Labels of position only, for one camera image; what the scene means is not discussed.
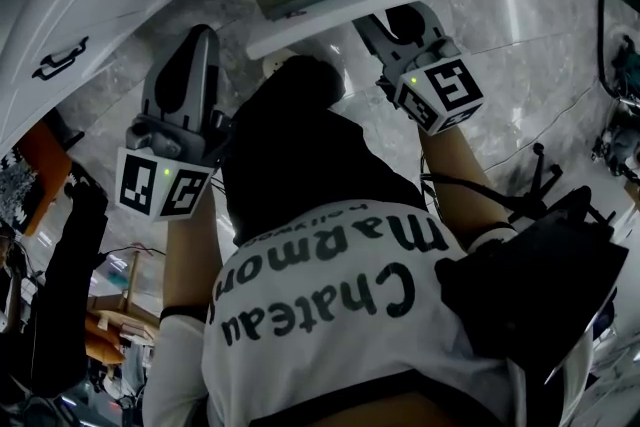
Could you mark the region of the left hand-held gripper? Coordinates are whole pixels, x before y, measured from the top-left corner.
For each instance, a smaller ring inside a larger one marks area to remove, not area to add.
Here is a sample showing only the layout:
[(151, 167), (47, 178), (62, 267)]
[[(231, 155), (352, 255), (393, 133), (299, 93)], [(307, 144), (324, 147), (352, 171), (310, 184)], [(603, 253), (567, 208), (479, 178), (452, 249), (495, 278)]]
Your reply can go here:
[(144, 115), (118, 149), (117, 206), (151, 222), (192, 217), (233, 133), (228, 116), (212, 113), (218, 74), (219, 39), (206, 24), (183, 31), (160, 52), (144, 81)]

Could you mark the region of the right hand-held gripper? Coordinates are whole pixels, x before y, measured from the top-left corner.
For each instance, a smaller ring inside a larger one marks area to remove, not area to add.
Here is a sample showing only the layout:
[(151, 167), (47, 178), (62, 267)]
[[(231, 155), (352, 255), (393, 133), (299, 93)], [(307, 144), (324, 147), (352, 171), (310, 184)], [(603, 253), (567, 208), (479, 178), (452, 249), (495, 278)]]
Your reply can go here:
[(445, 36), (436, 13), (423, 2), (408, 7), (414, 43), (407, 46), (402, 40), (406, 20), (400, 13), (387, 13), (387, 26), (374, 14), (353, 25), (369, 53), (383, 64), (380, 87), (387, 99), (425, 134), (436, 135), (471, 118), (484, 95), (469, 55)]

